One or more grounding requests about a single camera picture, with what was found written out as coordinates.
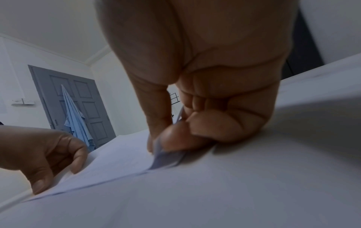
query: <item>blue towel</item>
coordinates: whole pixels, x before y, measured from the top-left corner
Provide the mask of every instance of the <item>blue towel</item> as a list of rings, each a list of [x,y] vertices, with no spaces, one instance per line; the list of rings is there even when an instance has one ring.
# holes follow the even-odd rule
[[[65,121],[64,126],[70,127],[73,136],[85,142],[90,151],[95,150],[93,137],[90,135],[84,122],[85,117],[83,113],[75,106],[74,101],[63,85],[61,85],[61,89],[63,91],[65,106],[67,107],[67,120]]]

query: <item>white ceiling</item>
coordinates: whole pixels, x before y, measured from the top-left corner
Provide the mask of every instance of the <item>white ceiling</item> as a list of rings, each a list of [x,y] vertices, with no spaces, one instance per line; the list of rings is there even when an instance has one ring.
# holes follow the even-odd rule
[[[87,65],[110,52],[93,0],[1,0],[0,36]]]

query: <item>gray door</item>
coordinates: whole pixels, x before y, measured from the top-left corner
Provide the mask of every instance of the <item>gray door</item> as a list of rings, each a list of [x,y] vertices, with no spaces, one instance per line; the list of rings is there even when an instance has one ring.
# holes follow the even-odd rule
[[[35,66],[29,68],[53,129],[71,132],[70,128],[64,126],[67,109],[61,89],[63,85],[85,116],[85,123],[96,147],[115,138],[94,80]]]

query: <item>white table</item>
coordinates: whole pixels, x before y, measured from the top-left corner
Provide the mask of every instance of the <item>white table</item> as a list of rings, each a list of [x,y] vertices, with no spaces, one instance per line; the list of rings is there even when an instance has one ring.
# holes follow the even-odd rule
[[[20,203],[0,227],[361,227],[361,64],[282,81],[273,119],[181,165]]]

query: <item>human hand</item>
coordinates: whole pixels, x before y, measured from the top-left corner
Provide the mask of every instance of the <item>human hand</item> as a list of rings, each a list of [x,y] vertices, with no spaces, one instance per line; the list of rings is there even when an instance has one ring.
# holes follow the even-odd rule
[[[0,168],[20,170],[34,194],[50,187],[68,165],[78,173],[88,156],[84,142],[57,130],[0,126]]]
[[[271,117],[297,0],[99,0],[103,31],[165,151],[236,142]],[[167,86],[184,104],[172,125]]]

